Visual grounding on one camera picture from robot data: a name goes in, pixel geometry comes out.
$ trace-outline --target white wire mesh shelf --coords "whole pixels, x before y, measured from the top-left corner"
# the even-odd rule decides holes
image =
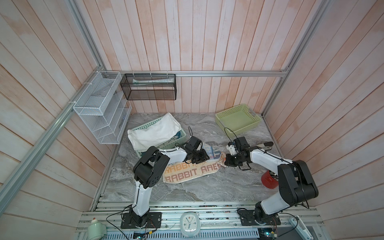
[[[122,134],[128,121],[128,116],[131,113],[132,106],[129,108],[123,108],[120,117],[117,121],[115,129],[112,133],[98,139],[101,144],[120,144]]]
[[[123,122],[131,112],[132,107],[125,108],[127,99],[120,91],[113,95],[104,115],[79,115],[85,125],[101,144],[119,144],[120,130],[125,127]]]
[[[101,144],[120,143],[132,110],[124,92],[115,93],[120,81],[119,72],[98,72],[73,107]]]
[[[81,94],[73,109],[80,115],[103,115],[121,81],[119,72],[100,71]]]

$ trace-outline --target red cup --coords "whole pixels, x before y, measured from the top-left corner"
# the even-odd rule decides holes
[[[269,189],[274,189],[275,187],[279,186],[279,182],[271,177],[269,170],[262,175],[262,183]]]

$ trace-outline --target marble surface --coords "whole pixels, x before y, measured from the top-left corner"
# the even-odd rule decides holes
[[[132,129],[163,115],[133,114],[128,119],[126,129]],[[172,115],[187,134],[190,126],[194,136],[228,153],[225,148],[229,141],[228,137],[216,125],[214,113],[173,113]],[[240,136],[245,136],[251,146],[272,140],[264,121]],[[270,152],[278,155],[275,146]],[[132,169],[138,160],[125,132],[103,195],[104,201],[133,201],[135,180]],[[274,194],[277,189],[268,189],[261,183],[261,176],[266,169],[254,163],[250,166],[252,170],[249,171],[241,171],[238,167],[222,167],[214,174],[179,184],[166,184],[161,178],[153,187],[150,201],[260,201]]]

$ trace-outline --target light green basket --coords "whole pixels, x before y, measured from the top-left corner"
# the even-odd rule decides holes
[[[162,117],[157,118],[157,119],[155,119],[155,120],[153,120],[151,122],[147,122],[147,123],[145,123],[143,125],[140,125],[138,127],[132,128],[132,130],[146,129],[149,126],[151,126],[151,125],[155,124],[156,122],[158,122],[161,118]],[[160,144],[160,145],[156,146],[156,148],[158,148],[158,149],[172,149],[172,148],[174,148],[178,144],[182,145],[182,144],[186,143],[187,142],[187,138],[188,138],[188,136],[187,136],[186,132],[184,131],[184,129],[181,129],[170,140],[166,141],[163,144]],[[136,150],[136,154],[137,154],[138,157],[141,157],[142,153]]]
[[[222,112],[216,113],[215,119],[221,130],[224,131],[224,128],[227,127],[231,129],[236,135],[257,127],[261,120],[262,119],[246,104],[240,104]],[[226,131],[230,138],[235,137],[231,131],[227,129]]]

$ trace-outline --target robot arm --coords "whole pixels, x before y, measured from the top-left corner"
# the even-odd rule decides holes
[[[134,226],[142,227],[147,223],[149,213],[149,198],[152,187],[160,180],[165,168],[176,162],[191,161],[198,164],[209,159],[202,148],[202,142],[192,136],[189,141],[173,149],[157,149],[150,147],[133,168],[136,180],[135,200],[129,210],[129,219]]]
[[[225,165],[240,167],[244,162],[253,162],[278,176],[279,192],[255,206],[257,223],[265,224],[275,213],[318,196],[318,189],[305,162],[284,159],[259,147],[250,147],[245,137],[236,138],[227,149],[230,154],[227,154]]]

